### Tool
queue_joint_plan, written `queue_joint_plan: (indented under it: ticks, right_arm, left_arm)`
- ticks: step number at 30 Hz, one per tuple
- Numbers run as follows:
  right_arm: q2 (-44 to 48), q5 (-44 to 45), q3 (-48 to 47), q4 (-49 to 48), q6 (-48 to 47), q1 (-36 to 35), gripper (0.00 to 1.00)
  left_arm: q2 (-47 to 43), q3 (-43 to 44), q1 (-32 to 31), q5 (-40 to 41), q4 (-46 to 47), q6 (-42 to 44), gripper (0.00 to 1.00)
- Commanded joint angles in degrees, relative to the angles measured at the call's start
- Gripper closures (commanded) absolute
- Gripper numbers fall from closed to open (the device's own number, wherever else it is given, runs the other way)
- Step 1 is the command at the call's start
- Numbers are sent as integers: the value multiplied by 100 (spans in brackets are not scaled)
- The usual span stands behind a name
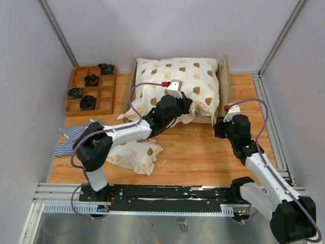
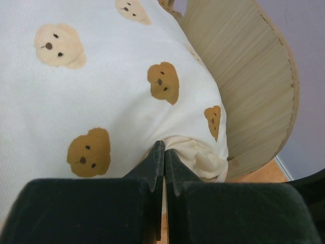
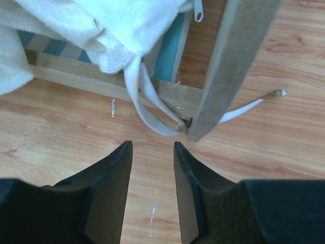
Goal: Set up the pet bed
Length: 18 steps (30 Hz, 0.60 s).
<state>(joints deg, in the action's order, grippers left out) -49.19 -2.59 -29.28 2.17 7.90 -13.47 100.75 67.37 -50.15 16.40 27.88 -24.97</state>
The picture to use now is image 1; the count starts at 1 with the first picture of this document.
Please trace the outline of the large bear print cushion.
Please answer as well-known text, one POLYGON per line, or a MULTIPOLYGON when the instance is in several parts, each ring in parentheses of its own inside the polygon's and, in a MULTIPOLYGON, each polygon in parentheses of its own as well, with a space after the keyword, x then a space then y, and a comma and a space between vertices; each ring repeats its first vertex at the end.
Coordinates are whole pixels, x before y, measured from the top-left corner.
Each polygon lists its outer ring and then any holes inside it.
POLYGON ((213 58, 175 57, 170 59, 137 59, 133 107, 118 119, 135 121, 147 115, 164 95, 192 100, 189 113, 176 119, 188 124, 202 115, 215 120, 220 103, 218 62, 213 58))

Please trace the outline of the wooden pet bed frame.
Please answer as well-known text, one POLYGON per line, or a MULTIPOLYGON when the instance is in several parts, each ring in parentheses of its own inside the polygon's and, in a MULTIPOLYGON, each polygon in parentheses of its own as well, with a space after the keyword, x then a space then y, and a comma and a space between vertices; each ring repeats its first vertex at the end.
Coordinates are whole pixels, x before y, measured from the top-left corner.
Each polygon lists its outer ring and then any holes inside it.
POLYGON ((129 75, 125 104, 118 119, 135 121, 146 115, 168 92, 160 87, 164 81, 180 80, 181 91, 192 100, 189 114, 177 123, 214 124, 224 116, 224 106, 231 98, 231 78, 228 57, 174 57, 170 59, 136 58, 129 75))

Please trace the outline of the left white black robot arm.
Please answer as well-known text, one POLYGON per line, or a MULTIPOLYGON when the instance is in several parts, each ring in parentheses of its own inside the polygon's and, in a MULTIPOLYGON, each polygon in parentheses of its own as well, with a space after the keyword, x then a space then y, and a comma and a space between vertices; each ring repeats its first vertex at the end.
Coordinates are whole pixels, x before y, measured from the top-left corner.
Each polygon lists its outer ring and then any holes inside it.
POLYGON ((86 184, 81 187, 80 201, 101 202, 117 191, 109 186, 102 166, 114 147, 137 140, 156 137, 169 128, 176 118, 189 114, 192 100, 165 95, 149 113, 139 120, 118 126, 88 126, 73 146, 73 157, 82 163, 86 184))

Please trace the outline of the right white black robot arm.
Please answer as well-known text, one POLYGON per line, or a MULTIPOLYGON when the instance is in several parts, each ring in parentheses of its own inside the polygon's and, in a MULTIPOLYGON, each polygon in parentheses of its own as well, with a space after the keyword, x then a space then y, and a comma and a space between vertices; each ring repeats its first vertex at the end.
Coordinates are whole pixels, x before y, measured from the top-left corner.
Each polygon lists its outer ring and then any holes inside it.
POLYGON ((269 222, 279 243, 321 237, 316 223, 316 204, 288 184, 273 167, 263 149, 251 138, 251 124, 245 115, 217 118, 215 136, 228 139, 233 153, 260 181, 260 189, 250 177, 233 180, 230 197, 235 203, 248 201, 269 222))

